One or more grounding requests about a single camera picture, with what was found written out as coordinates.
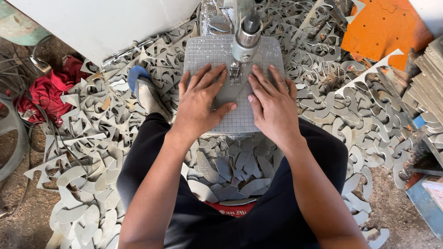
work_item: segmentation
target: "white panel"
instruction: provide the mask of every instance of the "white panel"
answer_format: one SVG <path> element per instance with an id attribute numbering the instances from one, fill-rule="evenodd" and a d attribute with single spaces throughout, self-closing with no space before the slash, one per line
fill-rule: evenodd
<path id="1" fill-rule="evenodd" d="M 199 0 L 8 0 L 73 49 L 101 65 L 131 41 L 170 31 Z"/>
<path id="2" fill-rule="evenodd" d="M 409 2 L 435 39 L 443 35 L 443 4 L 441 0 L 409 0 Z"/>

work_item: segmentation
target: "hand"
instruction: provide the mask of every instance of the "hand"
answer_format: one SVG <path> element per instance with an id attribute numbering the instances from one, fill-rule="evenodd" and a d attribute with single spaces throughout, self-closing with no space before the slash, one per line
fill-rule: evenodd
<path id="1" fill-rule="evenodd" d="M 273 65 L 268 69 L 276 82 L 276 88 L 264 76 L 259 66 L 253 65 L 252 71 L 255 76 L 248 75 L 248 80 L 254 94 L 249 95 L 248 100 L 254 112 L 254 124 L 283 150 L 302 138 L 295 101 L 297 88 L 292 80 L 283 80 Z"/>
<path id="2" fill-rule="evenodd" d="M 225 103 L 215 111 L 211 108 L 212 100 L 226 80 L 225 68 L 226 64 L 222 64 L 211 70 L 211 64 L 208 63 L 191 77 L 188 87 L 189 71 L 180 80 L 179 108 L 171 131 L 185 136 L 187 142 L 194 142 L 218 125 L 228 112 L 237 108 L 235 102 Z M 220 77 L 212 83 L 217 75 Z"/>

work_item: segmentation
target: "finger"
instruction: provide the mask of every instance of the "finger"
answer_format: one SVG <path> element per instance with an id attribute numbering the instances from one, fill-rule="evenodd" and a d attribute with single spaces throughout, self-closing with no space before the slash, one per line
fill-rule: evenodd
<path id="1" fill-rule="evenodd" d="M 222 118 L 228 114 L 229 112 L 235 110 L 237 108 L 237 104 L 235 102 L 229 102 L 225 103 L 222 106 L 220 106 L 217 110 L 213 112 L 213 115 L 218 117 L 218 120 L 222 120 Z"/>
<path id="2" fill-rule="evenodd" d="M 254 94 L 248 96 L 248 101 L 251 104 L 252 111 L 254 112 L 254 121 L 260 121 L 264 119 L 263 106 L 260 100 Z"/>
<path id="3" fill-rule="evenodd" d="M 212 81 L 226 68 L 226 64 L 221 64 L 213 68 L 211 71 L 205 73 L 203 78 L 198 83 L 197 87 L 204 89 L 211 85 Z"/>
<path id="4" fill-rule="evenodd" d="M 269 72 L 271 72 L 272 78 L 274 79 L 274 81 L 276 83 L 277 90 L 280 93 L 287 95 L 288 90 L 286 89 L 286 82 L 283 80 L 283 78 L 281 77 L 281 74 L 278 72 L 276 67 L 274 65 L 270 65 L 268 67 L 268 69 L 269 69 Z"/>
<path id="5" fill-rule="evenodd" d="M 266 78 L 266 76 L 263 74 L 263 71 L 261 70 L 261 68 L 257 64 L 254 64 L 252 66 L 252 72 L 257 77 L 260 85 L 266 90 L 266 92 L 269 93 L 269 95 L 274 97 L 278 94 L 277 89 L 272 85 L 272 83 L 269 81 L 269 79 Z"/>
<path id="6" fill-rule="evenodd" d="M 254 75 L 248 75 L 248 80 L 251 84 L 252 91 L 260 101 L 265 101 L 266 99 L 269 99 L 271 97 L 268 92 L 266 92 L 266 90 L 260 85 L 258 79 Z"/>
<path id="7" fill-rule="evenodd" d="M 295 83 L 289 78 L 286 78 L 285 82 L 289 88 L 289 96 L 293 99 L 296 99 L 297 98 L 297 87 L 295 86 Z"/>
<path id="8" fill-rule="evenodd" d="M 189 82 L 189 85 L 188 85 L 188 89 L 192 89 L 192 88 L 196 87 L 196 85 L 200 82 L 200 80 L 203 78 L 203 76 L 209 70 L 211 70 L 211 64 L 210 63 L 204 65 L 202 68 L 200 68 L 200 70 L 197 73 L 192 75 L 191 81 Z"/>
<path id="9" fill-rule="evenodd" d="M 188 79 L 189 79 L 189 71 L 186 71 L 185 74 L 182 76 L 182 79 L 180 79 L 180 83 L 179 83 L 179 99 L 183 97 L 183 94 L 186 92 L 187 90 L 187 84 L 188 84 Z"/>
<path id="10" fill-rule="evenodd" d="M 218 94 L 218 92 L 220 92 L 220 90 L 223 87 L 223 84 L 225 83 L 227 74 L 228 72 L 226 71 L 226 69 L 224 69 L 220 73 L 220 77 L 218 77 L 218 79 L 207 88 L 208 92 L 210 92 L 212 96 L 215 96 Z"/>

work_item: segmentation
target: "orange metal sheet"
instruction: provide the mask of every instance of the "orange metal sheet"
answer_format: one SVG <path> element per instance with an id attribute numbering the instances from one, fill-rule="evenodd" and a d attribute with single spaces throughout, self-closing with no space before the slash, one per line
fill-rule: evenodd
<path id="1" fill-rule="evenodd" d="M 360 1 L 366 6 L 348 24 L 341 45 L 351 54 L 380 61 L 399 48 L 404 55 L 392 56 L 389 64 L 404 71 L 410 48 L 419 51 L 434 40 L 408 0 Z"/>

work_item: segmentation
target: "gray grid mat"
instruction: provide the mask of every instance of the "gray grid mat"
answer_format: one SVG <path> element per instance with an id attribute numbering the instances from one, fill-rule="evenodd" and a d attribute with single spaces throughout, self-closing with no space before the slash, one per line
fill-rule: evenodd
<path id="1" fill-rule="evenodd" d="M 213 68 L 223 63 L 230 65 L 234 61 L 231 53 L 233 38 L 234 35 L 208 35 L 188 40 L 184 72 L 189 70 L 192 76 L 208 62 Z M 262 66 L 267 77 L 271 77 L 267 70 L 271 64 L 284 76 L 283 59 L 277 39 L 262 36 L 257 53 L 262 55 Z M 260 130 L 254 125 L 254 116 L 248 101 L 248 95 L 252 92 L 251 85 L 247 82 L 235 98 L 237 109 L 226 115 L 220 124 L 209 132 L 224 134 L 259 132 Z"/>

